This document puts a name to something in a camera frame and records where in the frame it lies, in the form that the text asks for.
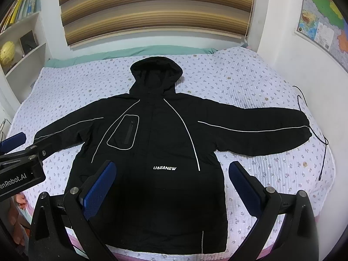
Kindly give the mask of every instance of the bedspread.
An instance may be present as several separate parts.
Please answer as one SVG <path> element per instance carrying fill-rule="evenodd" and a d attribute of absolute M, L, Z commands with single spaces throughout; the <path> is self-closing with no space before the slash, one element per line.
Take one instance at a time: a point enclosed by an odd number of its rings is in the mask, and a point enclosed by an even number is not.
<path fill-rule="evenodd" d="M 37 131 L 70 112 L 100 98 L 127 93 L 135 81 L 130 73 L 130 66 L 146 57 L 148 56 L 93 61 L 62 69 L 43 68 L 32 93 L 17 111 L 8 135 L 12 136 L 21 131 L 26 134 L 27 143 L 17 150 L 31 145 Z M 176 84 L 176 92 L 241 108 L 299 109 L 298 91 L 265 64 L 256 53 L 248 49 L 235 47 L 212 55 L 167 55 L 166 57 L 174 60 L 183 69 L 183 76 Z M 300 106 L 309 118 L 315 133 L 323 138 L 301 99 Z M 46 181 L 25 191 L 29 209 L 35 207 L 42 191 L 47 191 L 51 195 L 64 192 L 72 162 L 80 149 L 81 145 L 62 150 L 44 161 Z M 126 255 L 128 260 L 129 257 L 155 261 L 226 259 L 236 251 L 256 221 L 256 218 L 249 215 L 229 181 L 229 164 L 238 160 L 248 173 L 257 177 L 264 186 L 273 186 L 278 192 L 294 194 L 300 189 L 305 190 L 309 194 L 314 215 L 317 216 L 335 178 L 335 165 L 328 148 L 323 176 L 321 181 L 318 181 L 324 150 L 325 145 L 312 136 L 305 144 L 281 154 L 246 157 L 231 152 L 216 152 L 225 175 L 228 214 L 228 239 L 225 252 L 178 256 L 132 252 L 111 247 L 110 249 L 118 257 Z M 274 243 L 283 218 L 283 215 L 278 217 L 265 248 Z"/>

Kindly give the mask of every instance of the screw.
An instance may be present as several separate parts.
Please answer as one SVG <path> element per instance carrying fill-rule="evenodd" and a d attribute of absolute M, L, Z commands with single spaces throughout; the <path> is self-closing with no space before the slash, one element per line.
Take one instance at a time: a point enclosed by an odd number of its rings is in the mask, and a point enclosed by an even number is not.
<path fill-rule="evenodd" d="M 267 186 L 266 187 L 266 191 L 268 192 L 268 193 L 275 193 L 275 189 L 274 189 L 274 187 L 272 187 L 272 186 Z"/>
<path fill-rule="evenodd" d="M 301 197 L 306 197 L 306 196 L 307 196 L 307 193 L 306 193 L 305 191 L 303 191 L 303 190 L 300 190 L 300 191 L 299 191 L 299 195 L 300 195 Z"/>
<path fill-rule="evenodd" d="M 44 199 L 46 196 L 47 196 L 47 192 L 43 192 L 43 193 L 40 194 L 39 197 L 40 197 L 41 199 Z"/>
<path fill-rule="evenodd" d="M 76 194 L 79 192 L 79 188 L 78 187 L 73 187 L 72 189 L 70 189 L 70 193 L 71 194 Z"/>

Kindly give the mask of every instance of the jacket pocket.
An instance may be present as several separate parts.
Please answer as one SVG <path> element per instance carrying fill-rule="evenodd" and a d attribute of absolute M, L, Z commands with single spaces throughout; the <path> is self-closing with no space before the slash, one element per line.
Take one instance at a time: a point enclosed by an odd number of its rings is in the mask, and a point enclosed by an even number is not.
<path fill-rule="evenodd" d="M 115 131 L 107 140 L 107 145 L 119 150 L 129 150 L 133 147 L 138 131 L 139 116 L 124 115 Z"/>

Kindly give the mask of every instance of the green sheet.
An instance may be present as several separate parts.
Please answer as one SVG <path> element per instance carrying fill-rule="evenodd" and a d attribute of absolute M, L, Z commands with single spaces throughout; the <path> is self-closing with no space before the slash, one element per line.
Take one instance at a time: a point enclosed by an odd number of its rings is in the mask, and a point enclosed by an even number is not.
<path fill-rule="evenodd" d="M 73 65 L 82 64 L 84 62 L 114 59 L 119 57 L 130 57 L 140 55 L 192 55 L 192 54 L 213 54 L 217 52 L 216 49 L 207 48 L 192 48 L 183 46 L 171 46 L 171 45 L 154 45 L 146 47 L 138 47 L 124 50 L 111 51 L 106 53 L 97 53 L 93 55 L 86 55 L 82 57 L 76 57 L 68 60 L 50 59 L 45 63 L 45 67 L 50 68 L 64 68 Z"/>

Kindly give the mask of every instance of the person's hand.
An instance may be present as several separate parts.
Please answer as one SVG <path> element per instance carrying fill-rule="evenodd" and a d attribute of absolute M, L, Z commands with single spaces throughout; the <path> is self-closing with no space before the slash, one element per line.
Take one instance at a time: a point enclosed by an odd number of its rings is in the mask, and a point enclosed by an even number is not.
<path fill-rule="evenodd" d="M 25 198 L 25 195 L 22 193 L 16 194 L 15 195 L 15 202 L 19 204 L 20 209 L 25 210 L 27 207 L 27 199 Z"/>
<path fill-rule="evenodd" d="M 24 232 L 20 225 L 20 220 L 22 219 L 22 216 L 19 214 L 18 209 L 12 199 L 10 199 L 10 203 L 11 203 L 11 207 L 10 207 L 10 210 L 8 211 L 8 221 L 10 222 L 12 226 L 14 226 L 12 238 L 16 244 L 20 244 L 24 246 L 25 245 L 25 241 L 23 238 Z"/>

